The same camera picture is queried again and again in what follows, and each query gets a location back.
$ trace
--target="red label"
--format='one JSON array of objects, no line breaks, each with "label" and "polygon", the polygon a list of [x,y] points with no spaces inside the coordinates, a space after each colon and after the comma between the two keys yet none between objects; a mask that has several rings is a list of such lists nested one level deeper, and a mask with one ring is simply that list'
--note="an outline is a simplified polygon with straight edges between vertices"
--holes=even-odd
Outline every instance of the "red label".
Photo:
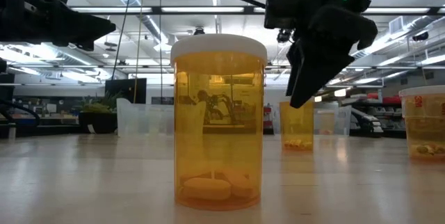
[{"label": "red label", "polygon": [[422,107],[422,96],[414,96],[414,104],[416,107]]}]

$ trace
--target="black monitor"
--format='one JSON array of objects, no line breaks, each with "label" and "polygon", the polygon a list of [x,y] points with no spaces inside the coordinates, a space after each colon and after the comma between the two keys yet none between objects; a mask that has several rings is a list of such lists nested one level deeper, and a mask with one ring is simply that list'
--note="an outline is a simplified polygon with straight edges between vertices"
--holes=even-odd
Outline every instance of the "black monitor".
[{"label": "black monitor", "polygon": [[147,79],[138,79],[136,82],[136,100],[134,98],[135,79],[121,79],[105,82],[105,93],[115,95],[122,93],[122,98],[131,103],[146,104]]}]

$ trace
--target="fluorescent light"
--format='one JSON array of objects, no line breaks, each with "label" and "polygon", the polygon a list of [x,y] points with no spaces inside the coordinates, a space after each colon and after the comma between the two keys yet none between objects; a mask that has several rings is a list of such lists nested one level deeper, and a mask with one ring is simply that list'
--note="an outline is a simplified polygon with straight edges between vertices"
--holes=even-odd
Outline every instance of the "fluorescent light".
[{"label": "fluorescent light", "polygon": [[169,7],[161,8],[165,13],[237,13],[243,12],[241,7]]},{"label": "fluorescent light", "polygon": [[156,46],[153,47],[154,50],[156,51],[171,51],[172,50],[172,46],[167,45],[167,44],[158,44]]},{"label": "fluorescent light", "polygon": [[67,77],[69,79],[73,79],[75,81],[82,81],[82,82],[90,82],[90,83],[97,83],[98,81],[92,77],[86,76],[84,74],[79,74],[76,72],[62,72],[64,77]]},{"label": "fluorescent light", "polygon": [[429,65],[429,64],[438,63],[441,61],[445,61],[445,55],[427,58],[423,61],[419,61],[417,63],[417,65]]},{"label": "fluorescent light", "polygon": [[40,75],[39,72],[37,72],[35,70],[32,70],[32,69],[29,69],[27,67],[21,67],[21,68],[9,67],[9,68],[12,69],[12,70],[19,71],[19,72],[24,72],[24,73],[27,73],[27,74]]},{"label": "fluorescent light", "polygon": [[377,66],[375,67],[378,70],[414,70],[417,67],[403,67],[403,66]]},{"label": "fluorescent light", "polygon": [[334,92],[335,97],[344,97],[346,96],[346,89],[340,89]]},{"label": "fluorescent light", "polygon": [[363,69],[363,70],[365,70],[365,69],[371,69],[372,67],[371,66],[348,66],[348,67],[346,67],[346,69],[348,70],[348,69]]},{"label": "fluorescent light", "polygon": [[51,83],[30,83],[30,84],[22,84],[23,86],[52,86]]},{"label": "fluorescent light", "polygon": [[365,84],[365,83],[370,83],[370,82],[377,81],[377,80],[378,80],[378,78],[365,78],[365,79],[360,79],[360,80],[356,81],[355,83]]},{"label": "fluorescent light", "polygon": [[365,13],[426,13],[429,8],[368,8]]},{"label": "fluorescent light", "polygon": [[[128,65],[136,65],[136,59],[127,59],[125,60],[125,63]],[[155,60],[153,59],[147,59],[147,58],[139,58],[139,61],[137,61],[138,65],[159,65]]]},{"label": "fluorescent light", "polygon": [[[74,11],[80,13],[140,13],[140,7],[114,7],[114,8],[101,8],[101,7],[82,7],[82,8],[71,8]],[[151,13],[152,8],[142,7],[142,13]]]},{"label": "fluorescent light", "polygon": [[404,73],[406,73],[406,71],[393,73],[393,74],[388,75],[388,76],[385,77],[385,78],[386,78],[386,79],[388,79],[388,78],[394,78],[394,77],[399,76],[399,75],[404,74]]},{"label": "fluorescent light", "polygon": [[0,58],[7,61],[11,61],[13,63],[35,63],[35,64],[44,63],[42,61],[39,61],[37,58],[19,54],[16,51],[13,51],[7,47],[3,48],[3,51],[0,50]]},{"label": "fluorescent light", "polygon": [[378,65],[388,65],[388,64],[392,64],[392,63],[395,63],[396,61],[399,61],[399,60],[401,60],[402,59],[402,57],[400,57],[400,56],[397,56],[397,57],[393,57],[393,58],[390,58],[390,59],[387,59],[387,60],[385,60],[385,61],[383,61],[383,62],[381,62],[380,64],[378,64]]},{"label": "fluorescent light", "polygon": [[334,84],[337,84],[337,83],[339,83],[339,82],[341,82],[340,79],[332,79],[331,81],[328,82],[328,84],[330,84],[330,85],[334,85]]},{"label": "fluorescent light", "polygon": [[254,11],[254,13],[264,13],[264,12],[266,12],[266,9],[264,9],[264,8],[254,8],[253,11]]},{"label": "fluorescent light", "polygon": [[21,86],[20,83],[0,83],[0,86]]},{"label": "fluorescent light", "polygon": [[80,62],[80,63],[83,63],[85,65],[91,65],[91,63],[89,63],[88,61],[84,61],[84,60],[82,60],[80,58],[77,58],[76,56],[71,55],[71,54],[67,54],[67,53],[65,53],[65,54],[68,55],[69,57],[73,58],[74,60]]}]

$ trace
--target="clear plastic container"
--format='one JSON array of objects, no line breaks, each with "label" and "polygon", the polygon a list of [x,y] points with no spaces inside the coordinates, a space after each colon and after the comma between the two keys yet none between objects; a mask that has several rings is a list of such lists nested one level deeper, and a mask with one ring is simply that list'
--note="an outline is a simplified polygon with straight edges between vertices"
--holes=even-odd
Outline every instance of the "clear plastic container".
[{"label": "clear plastic container", "polygon": [[175,43],[175,200],[232,210],[260,201],[266,48],[237,35]]},{"label": "clear plastic container", "polygon": [[132,104],[127,99],[117,99],[118,136],[153,137],[173,135],[173,106]]},{"label": "clear plastic container", "polygon": [[314,133],[321,135],[333,135],[335,132],[335,110],[316,109],[314,114]]},{"label": "clear plastic container", "polygon": [[283,150],[307,151],[314,149],[314,101],[311,99],[299,109],[280,102],[281,142]]},{"label": "clear plastic container", "polygon": [[413,159],[445,161],[445,86],[424,86],[399,92]]}]

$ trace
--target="potted plant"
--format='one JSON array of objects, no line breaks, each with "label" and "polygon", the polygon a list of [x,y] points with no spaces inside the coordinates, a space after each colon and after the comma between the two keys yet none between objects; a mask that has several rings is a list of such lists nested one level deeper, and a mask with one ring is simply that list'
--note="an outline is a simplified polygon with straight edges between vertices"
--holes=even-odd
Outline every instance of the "potted plant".
[{"label": "potted plant", "polygon": [[100,98],[87,97],[83,100],[81,112],[79,114],[79,124],[86,133],[109,134],[118,127],[118,114],[116,109],[116,99],[121,93]]}]

